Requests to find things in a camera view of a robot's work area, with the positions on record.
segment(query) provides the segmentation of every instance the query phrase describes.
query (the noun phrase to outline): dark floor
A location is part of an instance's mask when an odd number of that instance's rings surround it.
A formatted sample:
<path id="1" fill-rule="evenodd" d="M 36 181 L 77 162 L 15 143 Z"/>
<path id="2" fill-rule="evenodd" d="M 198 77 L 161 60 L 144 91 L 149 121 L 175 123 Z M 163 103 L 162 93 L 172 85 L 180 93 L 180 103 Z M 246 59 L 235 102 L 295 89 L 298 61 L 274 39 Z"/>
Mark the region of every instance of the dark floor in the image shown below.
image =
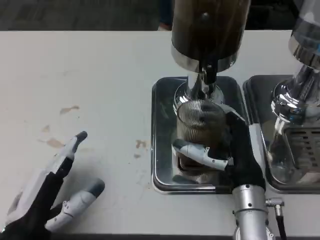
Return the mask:
<path id="1" fill-rule="evenodd" d="M 0 0 L 0 31 L 154 31 L 164 1 L 170 0 Z M 301 1 L 252 0 L 246 28 L 292 29 Z"/>

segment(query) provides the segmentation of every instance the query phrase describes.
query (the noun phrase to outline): coffee machine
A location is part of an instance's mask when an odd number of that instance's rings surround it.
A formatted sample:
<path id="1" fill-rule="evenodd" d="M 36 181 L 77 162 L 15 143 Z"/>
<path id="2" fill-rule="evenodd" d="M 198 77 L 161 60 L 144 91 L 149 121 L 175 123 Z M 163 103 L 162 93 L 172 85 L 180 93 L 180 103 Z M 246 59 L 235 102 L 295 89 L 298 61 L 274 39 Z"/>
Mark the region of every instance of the coffee machine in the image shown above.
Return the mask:
<path id="1" fill-rule="evenodd" d="M 293 75 L 243 85 L 250 124 L 259 124 L 266 178 L 280 193 L 320 193 L 320 1 L 305 0 L 289 39 Z"/>
<path id="2" fill-rule="evenodd" d="M 177 109 L 191 100 L 226 104 L 247 118 L 235 79 L 219 76 L 237 59 L 251 0 L 175 0 L 171 53 L 187 77 L 165 77 L 152 89 L 152 178 L 163 193 L 231 193 L 219 171 L 182 164 L 172 151 Z"/>

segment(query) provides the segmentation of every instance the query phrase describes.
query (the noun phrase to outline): black cable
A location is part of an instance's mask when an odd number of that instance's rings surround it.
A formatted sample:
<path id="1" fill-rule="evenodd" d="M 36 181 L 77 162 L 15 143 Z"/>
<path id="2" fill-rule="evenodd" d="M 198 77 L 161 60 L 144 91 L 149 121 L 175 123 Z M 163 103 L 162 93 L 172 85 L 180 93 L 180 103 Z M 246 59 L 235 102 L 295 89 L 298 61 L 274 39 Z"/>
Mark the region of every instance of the black cable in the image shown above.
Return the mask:
<path id="1" fill-rule="evenodd" d="M 278 223 L 279 233 L 281 240 L 287 240 L 287 234 L 285 230 L 284 216 L 276 216 L 276 222 Z"/>

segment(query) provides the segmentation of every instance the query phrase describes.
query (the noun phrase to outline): chrome base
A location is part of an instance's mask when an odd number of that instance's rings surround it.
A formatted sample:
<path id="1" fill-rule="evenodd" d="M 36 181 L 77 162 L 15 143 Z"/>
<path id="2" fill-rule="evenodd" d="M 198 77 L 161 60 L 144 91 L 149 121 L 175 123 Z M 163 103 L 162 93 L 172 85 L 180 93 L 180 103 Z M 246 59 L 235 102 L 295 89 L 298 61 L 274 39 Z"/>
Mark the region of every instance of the chrome base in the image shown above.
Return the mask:
<path id="1" fill-rule="evenodd" d="M 182 83 L 174 93 L 173 97 L 173 110 L 177 114 L 177 110 L 179 106 L 187 101 L 190 98 L 187 95 L 188 83 Z M 225 96 L 224 93 L 221 91 L 220 87 L 216 86 L 214 92 L 212 93 L 212 98 L 209 98 L 211 102 L 224 104 L 225 103 Z"/>
<path id="2" fill-rule="evenodd" d="M 225 173 L 208 168 L 182 171 L 172 151 L 176 138 L 177 116 L 173 109 L 175 92 L 186 77 L 165 77 L 152 88 L 151 161 L 154 187 L 165 194 L 216 193 L 230 194 L 230 180 Z M 225 104 L 246 119 L 241 89 L 227 76 L 218 76 L 217 85 L 224 93 Z"/>
<path id="3" fill-rule="evenodd" d="M 281 119 L 271 106 L 275 86 L 291 78 L 291 75 L 258 75 L 243 84 L 249 122 L 260 125 L 270 185 L 286 194 L 320 194 L 320 124 L 290 123 L 290 116 L 297 117 L 298 113 L 289 110 L 290 114 Z"/>

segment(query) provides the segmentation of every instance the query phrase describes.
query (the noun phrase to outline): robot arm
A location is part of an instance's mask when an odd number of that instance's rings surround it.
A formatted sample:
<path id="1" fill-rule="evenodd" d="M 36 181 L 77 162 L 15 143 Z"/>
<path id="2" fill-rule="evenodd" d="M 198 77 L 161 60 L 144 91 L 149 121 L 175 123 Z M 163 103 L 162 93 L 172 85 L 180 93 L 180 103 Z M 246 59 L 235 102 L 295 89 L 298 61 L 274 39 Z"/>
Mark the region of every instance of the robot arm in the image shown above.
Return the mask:
<path id="1" fill-rule="evenodd" d="M 249 128 L 245 120 L 234 109 L 226 105 L 220 104 L 220 106 L 226 113 L 226 123 L 230 127 L 232 135 L 230 142 L 232 157 L 228 159 L 210 158 L 208 147 L 181 139 L 176 139 L 172 146 L 177 152 L 196 162 L 225 171 L 229 175 L 233 183 L 234 216 L 238 226 L 235 231 L 235 239 L 274 239 L 274 235 L 267 227 L 267 207 L 275 207 L 275 205 L 266 204 L 266 182 L 263 171 L 257 163 L 253 151 L 248 151 L 248 149 L 252 149 Z"/>

